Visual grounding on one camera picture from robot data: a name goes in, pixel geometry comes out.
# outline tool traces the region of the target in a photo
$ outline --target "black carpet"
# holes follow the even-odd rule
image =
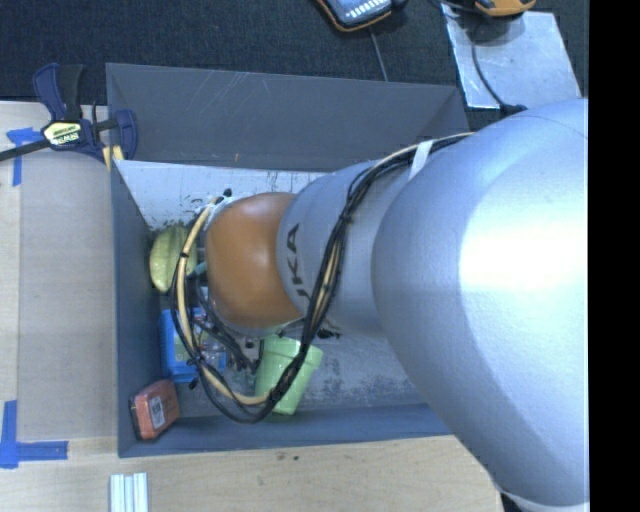
[[[553,12],[588,96],[589,0],[538,0]],[[411,0],[373,28],[388,79],[457,85],[445,20]],[[85,64],[80,101],[106,104],[106,62],[382,80],[370,34],[336,31],[314,0],[0,0],[0,99],[33,100],[41,66]],[[498,119],[470,111],[471,128]]]

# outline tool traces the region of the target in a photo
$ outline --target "green object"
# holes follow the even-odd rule
[[[300,342],[291,338],[271,335],[264,340],[262,362],[256,372],[256,395],[267,393],[280,379],[282,372],[300,351]],[[307,388],[309,378],[322,361],[322,350],[309,347],[307,357],[289,391],[274,408],[279,414],[293,414]]]
[[[153,285],[162,293],[167,293],[173,280],[173,274],[182,251],[182,246],[189,236],[187,228],[180,224],[165,229],[153,242],[149,255],[149,270]],[[189,254],[186,272],[193,271],[198,263],[195,250]]]

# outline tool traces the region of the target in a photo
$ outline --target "cable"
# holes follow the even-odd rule
[[[489,80],[487,80],[486,75],[482,71],[482,67],[480,66],[480,62],[478,60],[478,50],[477,50],[477,46],[478,45],[476,43],[476,39],[477,39],[477,35],[478,35],[478,32],[479,32],[480,28],[482,28],[484,26],[485,22],[486,22],[486,18],[483,18],[481,16],[481,14],[477,10],[475,10],[473,7],[466,7],[462,3],[458,4],[458,3],[455,3],[455,2],[449,2],[447,0],[428,0],[428,3],[432,7],[434,7],[438,11],[440,11],[440,13],[446,18],[455,19],[452,16],[448,15],[447,13],[445,13],[440,8],[441,5],[446,5],[446,6],[450,7],[451,9],[454,9],[454,10],[460,10],[460,11],[464,11],[464,12],[467,12],[467,13],[473,13],[474,15],[477,15],[477,16],[480,17],[480,22],[476,25],[476,27],[471,32],[471,35],[469,36],[469,41],[471,42],[471,59],[473,61],[473,66],[474,66],[474,68],[476,70],[476,73],[478,74],[478,77],[480,78],[480,81],[484,85],[484,87],[487,90],[487,92],[491,95],[491,97],[498,104],[498,108],[500,109],[500,113],[502,114],[502,117],[509,116],[511,114],[516,114],[518,112],[523,112],[523,111],[527,110],[527,107],[525,105],[521,105],[521,104],[512,105],[510,103],[505,102],[498,95],[498,93],[495,91],[495,89],[491,86],[491,84],[489,83]]]
[[[491,86],[491,84],[487,80],[487,77],[485,76],[484,72],[482,71],[482,68],[480,67],[480,63],[478,61],[478,51],[477,51],[477,46],[478,45],[476,44],[476,36],[477,36],[477,32],[484,25],[484,23],[485,23],[485,20],[484,19],[481,20],[480,23],[478,23],[476,28],[473,30],[473,33],[471,34],[471,37],[470,37],[470,40],[471,40],[471,58],[473,59],[473,65],[476,68],[476,72],[478,73],[478,76],[480,77],[480,80],[482,81],[483,85],[485,86],[485,88],[487,89],[489,94],[498,103],[498,106],[500,108],[500,112],[502,113],[503,116],[516,114],[518,112],[523,112],[523,111],[527,110],[527,107],[525,107],[524,105],[521,105],[521,104],[511,105],[509,103],[506,103],[498,95],[498,93],[495,91],[495,89]]]
[[[385,82],[389,81],[389,76],[387,75],[387,69],[384,66],[384,61],[382,60],[382,54],[380,53],[380,48],[378,47],[378,39],[373,32],[373,29],[369,27],[367,29],[369,31],[369,35],[371,36],[371,41],[373,42],[373,48],[376,51],[376,57],[378,59],[378,64],[380,65],[380,71],[382,72],[382,77]]]

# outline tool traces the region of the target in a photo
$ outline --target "black cable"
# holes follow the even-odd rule
[[[485,86],[485,88],[487,89],[489,94],[498,103],[498,107],[500,108],[500,112],[502,113],[503,116],[509,116],[511,114],[516,114],[518,112],[523,112],[523,111],[527,110],[527,107],[525,107],[524,105],[521,105],[521,104],[511,105],[509,103],[506,103],[498,95],[498,93],[495,91],[495,89],[491,86],[491,84],[487,80],[487,77],[485,76],[484,72],[482,71],[482,68],[480,66],[480,62],[478,61],[478,51],[477,51],[477,46],[478,45],[476,44],[476,37],[477,37],[478,31],[484,25],[484,23],[485,23],[485,20],[481,20],[480,23],[478,23],[476,28],[473,30],[473,33],[471,34],[471,37],[470,37],[470,40],[471,40],[471,58],[473,60],[473,65],[476,68],[476,72],[478,73],[478,76],[480,77],[480,80],[482,81],[483,85]]]
[[[382,60],[382,54],[380,53],[380,48],[378,47],[378,40],[376,35],[374,34],[371,27],[367,29],[369,31],[369,35],[371,36],[371,41],[373,42],[373,48],[376,51],[376,58],[378,59],[378,64],[380,65],[380,71],[382,72],[382,78],[384,78],[385,82],[389,81],[389,76],[387,75],[387,68],[384,65],[384,61]]]

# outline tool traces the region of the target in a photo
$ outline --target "small box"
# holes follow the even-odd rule
[[[171,379],[154,382],[129,402],[136,436],[142,440],[158,437],[180,417],[176,388]]]

